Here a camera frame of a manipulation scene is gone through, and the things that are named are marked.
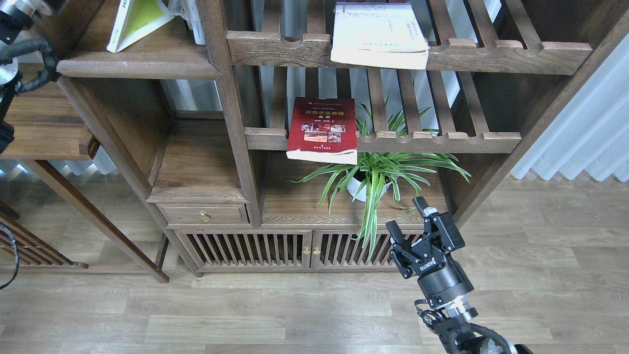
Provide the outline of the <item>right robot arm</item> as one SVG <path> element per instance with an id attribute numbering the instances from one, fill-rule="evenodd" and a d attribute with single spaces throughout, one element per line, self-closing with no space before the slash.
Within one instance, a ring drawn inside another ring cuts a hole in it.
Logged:
<path id="1" fill-rule="evenodd" d="M 465 246 L 449 213 L 439 213 L 423 197 L 413 200 L 423 217 L 424 232 L 411 242 L 402 235 L 395 221 L 387 222 L 391 235 L 390 256 L 404 278 L 418 276 L 424 298 L 415 305 L 427 328 L 438 335 L 449 354 L 528 354 L 530 350 L 487 327 L 471 323 L 478 311 L 470 307 L 466 295 L 473 291 L 469 278 L 451 252 Z"/>

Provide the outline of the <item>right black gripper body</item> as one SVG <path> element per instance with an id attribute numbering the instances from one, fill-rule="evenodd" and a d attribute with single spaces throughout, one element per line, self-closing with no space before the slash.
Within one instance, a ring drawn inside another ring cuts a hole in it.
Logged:
<path id="1" fill-rule="evenodd" d="M 431 239 L 411 243 L 406 239 L 390 239 L 390 257 L 402 277 L 417 275 L 426 303 L 433 310 L 468 311 L 466 295 L 474 290 L 469 278 L 449 251 L 443 251 Z"/>

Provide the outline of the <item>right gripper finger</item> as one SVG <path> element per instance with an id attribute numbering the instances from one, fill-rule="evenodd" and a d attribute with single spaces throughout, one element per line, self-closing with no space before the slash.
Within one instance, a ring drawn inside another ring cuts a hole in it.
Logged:
<path id="1" fill-rule="evenodd" d="M 388 232 L 390 233 L 390 242 L 394 251 L 411 251 L 411 243 L 405 239 L 400 227 L 395 220 L 386 223 Z"/>
<path id="2" fill-rule="evenodd" d="M 436 208 L 429 206 L 424 197 L 414 198 L 413 203 L 427 223 L 424 231 L 428 234 L 431 244 L 443 252 L 452 252 L 465 246 L 450 213 L 439 213 Z"/>

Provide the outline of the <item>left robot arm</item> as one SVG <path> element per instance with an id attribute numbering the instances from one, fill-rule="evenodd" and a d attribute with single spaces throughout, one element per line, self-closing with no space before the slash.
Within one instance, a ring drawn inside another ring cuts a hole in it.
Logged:
<path id="1" fill-rule="evenodd" d="M 36 37 L 18 42 L 16 39 L 23 31 L 33 27 L 34 19 L 53 16 L 65 5 L 64 0 L 3 0 L 1 2 L 1 150 L 14 141 L 14 127 L 4 118 L 14 96 L 44 87 L 50 81 L 60 77 L 57 72 L 58 60 L 53 47 L 43 37 Z M 18 69 L 17 58 L 34 52 L 40 52 L 44 68 L 30 82 L 24 83 Z"/>

